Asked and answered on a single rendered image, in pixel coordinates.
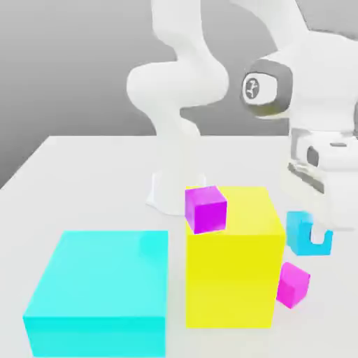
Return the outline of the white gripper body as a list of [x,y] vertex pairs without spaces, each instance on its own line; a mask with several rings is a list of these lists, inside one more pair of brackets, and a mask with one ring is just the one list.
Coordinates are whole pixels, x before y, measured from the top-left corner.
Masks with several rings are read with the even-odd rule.
[[358,172],[325,172],[313,180],[290,164],[281,171],[282,189],[316,222],[331,230],[358,229]]

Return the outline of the small blue cube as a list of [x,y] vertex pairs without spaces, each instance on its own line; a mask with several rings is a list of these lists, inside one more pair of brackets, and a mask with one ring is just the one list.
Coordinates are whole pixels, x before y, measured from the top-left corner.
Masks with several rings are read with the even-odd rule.
[[297,256],[327,256],[331,254],[333,231],[324,230],[323,243],[313,243],[313,216],[306,211],[289,211],[286,218],[287,245]]

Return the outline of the small pink cube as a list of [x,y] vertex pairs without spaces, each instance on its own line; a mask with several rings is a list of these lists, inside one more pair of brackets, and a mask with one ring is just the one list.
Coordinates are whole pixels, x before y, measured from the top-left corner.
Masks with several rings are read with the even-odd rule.
[[276,299],[288,308],[295,307],[308,292],[310,274],[285,262],[282,265]]

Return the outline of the small purple cube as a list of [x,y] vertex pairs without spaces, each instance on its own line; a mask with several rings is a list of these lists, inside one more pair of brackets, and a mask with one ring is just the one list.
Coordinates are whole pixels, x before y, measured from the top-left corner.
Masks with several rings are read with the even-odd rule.
[[216,186],[186,189],[185,218],[194,234],[224,230],[227,199]]

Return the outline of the large yellow box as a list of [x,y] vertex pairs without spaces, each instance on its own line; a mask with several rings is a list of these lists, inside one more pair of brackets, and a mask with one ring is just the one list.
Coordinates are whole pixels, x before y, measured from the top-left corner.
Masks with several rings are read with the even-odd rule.
[[188,328],[269,328],[286,235],[265,187],[221,187],[223,231],[186,233]]

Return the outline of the large cyan box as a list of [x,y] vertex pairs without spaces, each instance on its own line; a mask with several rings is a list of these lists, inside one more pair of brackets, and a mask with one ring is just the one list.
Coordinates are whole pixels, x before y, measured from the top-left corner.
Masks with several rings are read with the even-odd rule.
[[24,312],[35,358],[164,358],[166,231],[66,231]]

